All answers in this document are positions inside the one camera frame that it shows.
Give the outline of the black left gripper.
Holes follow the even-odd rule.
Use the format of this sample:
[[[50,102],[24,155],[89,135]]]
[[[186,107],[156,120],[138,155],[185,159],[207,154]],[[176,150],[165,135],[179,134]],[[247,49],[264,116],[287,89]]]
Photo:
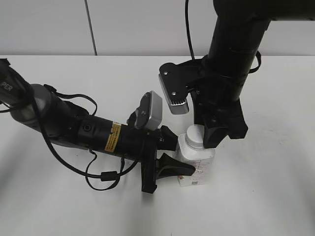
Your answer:
[[[156,179],[174,176],[192,176],[195,167],[180,162],[166,153],[157,159],[158,150],[175,151],[178,136],[167,126],[160,129],[137,129],[136,112],[131,113],[122,137],[124,158],[132,160],[132,164],[121,171],[120,176],[125,176],[139,163],[141,164],[141,191],[153,194],[157,188]]]

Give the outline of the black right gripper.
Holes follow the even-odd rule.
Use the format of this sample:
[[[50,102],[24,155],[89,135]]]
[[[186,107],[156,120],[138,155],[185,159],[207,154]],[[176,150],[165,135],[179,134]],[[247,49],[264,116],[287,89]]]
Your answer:
[[[240,94],[246,81],[246,70],[235,62],[219,67],[207,56],[200,59],[204,75],[191,97],[193,121],[205,126],[204,148],[216,148],[227,135],[234,140],[244,139],[248,126]]]

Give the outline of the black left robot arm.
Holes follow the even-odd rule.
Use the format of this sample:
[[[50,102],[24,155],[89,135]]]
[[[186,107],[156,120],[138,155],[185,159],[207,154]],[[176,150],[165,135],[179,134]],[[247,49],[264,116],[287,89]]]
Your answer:
[[[82,175],[118,185],[122,176],[131,171],[123,164],[126,159],[131,166],[141,166],[141,190],[154,193],[156,181],[172,176],[191,176],[195,167],[178,161],[167,151],[176,149],[178,137],[161,124],[162,99],[154,91],[145,93],[139,106],[130,114],[126,124],[97,117],[71,102],[75,94],[62,94],[50,85],[29,84],[15,71],[7,59],[0,61],[0,101],[12,118],[41,133],[48,149],[65,167]],[[54,149],[54,145],[78,148],[92,155],[99,152],[121,159],[118,171],[91,174],[79,170]]]

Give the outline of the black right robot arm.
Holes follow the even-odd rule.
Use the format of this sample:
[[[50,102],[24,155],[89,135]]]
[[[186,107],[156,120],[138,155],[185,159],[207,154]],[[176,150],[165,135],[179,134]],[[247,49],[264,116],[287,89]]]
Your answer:
[[[312,0],[216,0],[218,16],[200,78],[191,93],[194,121],[204,127],[203,146],[216,148],[229,137],[242,139],[245,122],[240,94],[260,59],[258,48],[272,21],[312,21]]]

